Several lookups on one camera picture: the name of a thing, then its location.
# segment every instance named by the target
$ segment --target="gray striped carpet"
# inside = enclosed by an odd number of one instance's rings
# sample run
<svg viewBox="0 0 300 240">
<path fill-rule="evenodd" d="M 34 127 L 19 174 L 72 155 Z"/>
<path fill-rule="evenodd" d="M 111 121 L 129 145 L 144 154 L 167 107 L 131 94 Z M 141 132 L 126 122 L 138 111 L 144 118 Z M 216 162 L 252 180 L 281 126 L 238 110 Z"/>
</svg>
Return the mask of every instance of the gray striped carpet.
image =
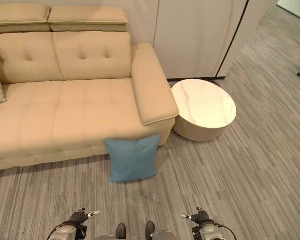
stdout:
<svg viewBox="0 0 300 240">
<path fill-rule="evenodd" d="M 196 206 L 239 240 L 300 240 L 300 19 L 274 5 L 228 78 L 219 81 L 237 118 L 216 140 L 172 133 L 158 150 L 159 174 L 128 184 L 107 181 L 109 156 L 0 171 L 0 240 L 45 239 L 79 207 L 101 210 L 87 239 L 144 239 L 148 220 L 190 240 Z"/>
</svg>

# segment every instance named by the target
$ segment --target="beige sofa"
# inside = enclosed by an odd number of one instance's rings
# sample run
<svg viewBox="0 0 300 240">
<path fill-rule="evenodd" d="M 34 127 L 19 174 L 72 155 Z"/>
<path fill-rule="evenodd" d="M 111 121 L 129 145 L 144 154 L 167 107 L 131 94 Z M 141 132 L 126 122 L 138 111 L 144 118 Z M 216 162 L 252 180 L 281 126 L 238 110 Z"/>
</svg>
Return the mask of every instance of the beige sofa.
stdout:
<svg viewBox="0 0 300 240">
<path fill-rule="evenodd" d="M 122 9 L 0 10 L 0 170 L 104 155 L 106 138 L 167 141 L 178 107 L 152 46 L 131 47 Z"/>
</svg>

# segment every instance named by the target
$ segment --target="white wall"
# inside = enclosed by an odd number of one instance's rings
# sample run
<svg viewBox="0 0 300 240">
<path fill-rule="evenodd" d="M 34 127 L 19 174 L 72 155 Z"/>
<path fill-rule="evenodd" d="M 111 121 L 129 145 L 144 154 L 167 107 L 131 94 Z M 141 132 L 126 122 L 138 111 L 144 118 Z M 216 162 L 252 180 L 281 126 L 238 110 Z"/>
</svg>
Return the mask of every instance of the white wall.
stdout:
<svg viewBox="0 0 300 240">
<path fill-rule="evenodd" d="M 213 77 L 229 47 L 246 0 L 161 0 L 155 50 L 168 78 Z M 225 76 L 270 0 L 250 0 L 219 76 Z"/>
<path fill-rule="evenodd" d="M 159 0 L 0 0 L 6 3 L 41 3 L 48 6 L 83 4 L 123 8 L 129 20 L 128 31 L 134 43 L 154 43 Z"/>
<path fill-rule="evenodd" d="M 300 0 L 279 0 L 277 5 L 300 18 Z"/>
</svg>

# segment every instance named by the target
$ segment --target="white marble tabletop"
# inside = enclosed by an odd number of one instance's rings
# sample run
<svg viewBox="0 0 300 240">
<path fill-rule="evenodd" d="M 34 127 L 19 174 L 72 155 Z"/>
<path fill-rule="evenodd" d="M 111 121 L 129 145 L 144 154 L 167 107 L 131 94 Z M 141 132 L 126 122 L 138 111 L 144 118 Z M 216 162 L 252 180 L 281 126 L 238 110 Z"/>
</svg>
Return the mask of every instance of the white marble tabletop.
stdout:
<svg viewBox="0 0 300 240">
<path fill-rule="evenodd" d="M 208 129 L 228 126 L 237 115 L 236 104 L 228 93 L 213 83 L 187 79 L 172 87 L 180 116 Z"/>
</svg>

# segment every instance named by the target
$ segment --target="blue pillow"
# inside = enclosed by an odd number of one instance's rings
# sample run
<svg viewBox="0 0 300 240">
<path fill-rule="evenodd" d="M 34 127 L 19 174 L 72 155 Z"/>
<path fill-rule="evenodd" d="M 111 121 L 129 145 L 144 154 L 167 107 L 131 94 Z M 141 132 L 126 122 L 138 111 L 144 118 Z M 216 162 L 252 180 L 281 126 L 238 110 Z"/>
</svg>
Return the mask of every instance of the blue pillow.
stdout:
<svg viewBox="0 0 300 240">
<path fill-rule="evenodd" d="M 138 140 L 105 139 L 112 165 L 108 180 L 127 182 L 156 175 L 156 153 L 160 139 L 160 134 Z"/>
</svg>

